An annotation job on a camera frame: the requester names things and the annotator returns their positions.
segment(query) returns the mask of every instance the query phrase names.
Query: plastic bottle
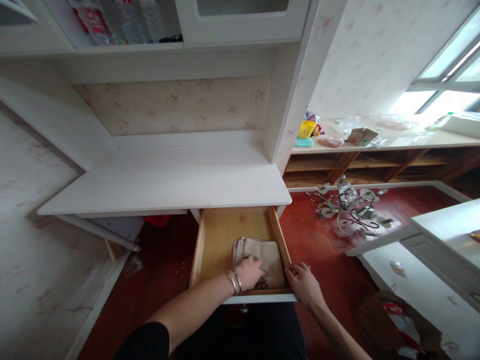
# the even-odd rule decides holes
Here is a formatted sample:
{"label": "plastic bottle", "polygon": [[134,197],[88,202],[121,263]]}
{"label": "plastic bottle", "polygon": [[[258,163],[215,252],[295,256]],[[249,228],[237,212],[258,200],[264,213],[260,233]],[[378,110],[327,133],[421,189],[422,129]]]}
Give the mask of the plastic bottle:
{"label": "plastic bottle", "polygon": [[151,40],[157,44],[161,38],[167,36],[160,4],[158,0],[140,0],[140,6]]}
{"label": "plastic bottle", "polygon": [[425,128],[425,130],[427,130],[429,132],[437,131],[438,129],[440,129],[443,125],[445,125],[450,120],[450,118],[452,117],[453,114],[454,114],[453,112],[447,113],[446,115],[437,119],[432,125],[427,126]]}
{"label": "plastic bottle", "polygon": [[117,44],[99,0],[68,0],[68,2],[95,44]]}
{"label": "plastic bottle", "polygon": [[144,44],[139,14],[134,0],[112,0],[120,27],[129,44]]}

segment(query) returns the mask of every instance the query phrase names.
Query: floral wallpaper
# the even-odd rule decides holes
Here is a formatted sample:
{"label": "floral wallpaper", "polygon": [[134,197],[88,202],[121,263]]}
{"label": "floral wallpaper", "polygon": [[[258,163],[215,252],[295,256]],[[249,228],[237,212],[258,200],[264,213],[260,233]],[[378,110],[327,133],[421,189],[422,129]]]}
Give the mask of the floral wallpaper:
{"label": "floral wallpaper", "polygon": [[307,106],[323,119],[388,111],[479,1],[350,0],[339,19],[340,3],[320,3],[276,160],[281,174]]}
{"label": "floral wallpaper", "polygon": [[0,103],[0,349],[63,359],[114,268],[102,239],[37,208],[81,172]]}
{"label": "floral wallpaper", "polygon": [[264,128],[269,76],[75,85],[111,135]]}

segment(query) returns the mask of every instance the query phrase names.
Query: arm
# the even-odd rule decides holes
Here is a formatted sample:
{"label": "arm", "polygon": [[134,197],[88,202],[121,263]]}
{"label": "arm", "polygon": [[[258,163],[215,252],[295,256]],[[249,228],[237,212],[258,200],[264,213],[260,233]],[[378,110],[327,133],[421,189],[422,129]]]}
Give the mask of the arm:
{"label": "arm", "polygon": [[307,265],[293,263],[285,268],[285,274],[295,297],[316,319],[337,354],[348,360],[372,360],[332,314]]}
{"label": "arm", "polygon": [[[262,264],[263,261],[255,261],[249,256],[235,268],[243,291],[253,289],[260,277],[266,275],[266,272],[260,269]],[[240,292],[237,280],[235,277],[233,279]],[[147,323],[159,322],[165,325],[170,338],[168,354],[171,354],[233,295],[234,286],[227,273],[212,277],[170,300],[155,312]]]}

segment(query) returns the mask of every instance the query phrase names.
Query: beige towel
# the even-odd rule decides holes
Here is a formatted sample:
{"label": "beige towel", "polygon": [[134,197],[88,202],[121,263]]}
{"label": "beige towel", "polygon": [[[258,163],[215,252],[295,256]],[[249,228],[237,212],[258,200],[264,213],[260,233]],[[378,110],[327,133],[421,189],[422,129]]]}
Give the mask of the beige towel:
{"label": "beige towel", "polygon": [[275,241],[263,241],[242,237],[233,244],[233,266],[236,267],[244,257],[252,255],[263,260],[260,266],[268,272],[256,284],[256,289],[283,289],[285,288],[284,269],[280,257],[279,246]]}

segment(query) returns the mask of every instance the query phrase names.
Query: bangle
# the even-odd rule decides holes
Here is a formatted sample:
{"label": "bangle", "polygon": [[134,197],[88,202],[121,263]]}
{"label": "bangle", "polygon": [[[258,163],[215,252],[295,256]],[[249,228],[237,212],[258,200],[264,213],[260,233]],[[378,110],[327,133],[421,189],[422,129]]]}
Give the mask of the bangle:
{"label": "bangle", "polygon": [[239,295],[241,295],[243,293],[243,290],[242,290],[242,283],[240,282],[240,276],[237,273],[237,270],[233,269],[232,272],[235,275],[236,280],[238,281],[238,286],[240,287],[240,294]]}
{"label": "bangle", "polygon": [[235,285],[235,281],[234,281],[234,278],[232,277],[232,274],[230,273],[230,271],[227,271],[226,274],[228,275],[228,277],[231,280],[231,283],[233,284],[233,289],[235,290],[235,295],[238,295],[239,293],[237,292],[237,285]]}

